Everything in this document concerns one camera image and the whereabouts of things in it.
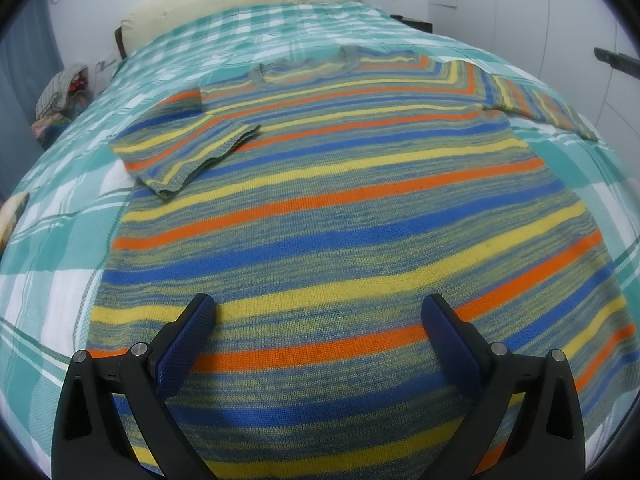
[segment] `silver screw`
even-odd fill
[[[562,350],[558,350],[557,348],[553,349],[551,351],[551,357],[553,359],[555,359],[556,361],[558,361],[559,363],[561,363],[562,361],[564,361],[566,359],[566,356],[564,355],[564,352],[562,352]]]
[[[86,359],[86,350],[78,350],[72,357],[75,363],[81,363]]]
[[[131,353],[135,356],[138,356],[145,353],[147,349],[148,346],[146,345],[146,343],[136,343],[131,347]]]
[[[507,353],[507,347],[502,343],[491,343],[491,352],[496,355],[505,355]]]

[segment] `plaid bedsheet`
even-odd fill
[[[467,59],[549,91],[492,54],[410,29],[358,3],[230,10],[179,27],[133,53],[106,92],[17,187],[28,190],[31,199],[0,260],[0,413],[45,472],[50,472],[66,363],[84,348],[102,269],[133,184],[108,140],[181,88],[239,75],[256,62],[325,56],[341,44],[383,52],[410,48],[440,61]],[[604,142],[524,120],[513,120],[513,127],[590,208],[640,325],[636,181],[628,179]],[[588,441],[588,460],[606,443],[634,396],[620,391],[609,417]]]

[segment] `blue curtain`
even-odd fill
[[[60,70],[47,0],[29,0],[0,41],[0,199],[42,154],[31,123],[40,94]]]

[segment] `blue gripper pad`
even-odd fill
[[[149,371],[156,380],[156,396],[163,402],[177,395],[215,324],[216,302],[207,294],[197,294],[176,321],[158,332],[151,343]]]
[[[479,400],[483,391],[481,367],[469,346],[431,296],[424,298],[420,317],[447,380],[454,383],[465,397]]]

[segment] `knit sweater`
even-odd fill
[[[590,213],[507,113],[593,135],[470,63],[350,47],[157,104],[112,144],[138,181],[92,354],[206,292],[216,330],[168,406],[219,478],[413,479],[469,408],[420,325],[440,292],[488,341],[561,348],[590,436],[638,386],[636,330]]]

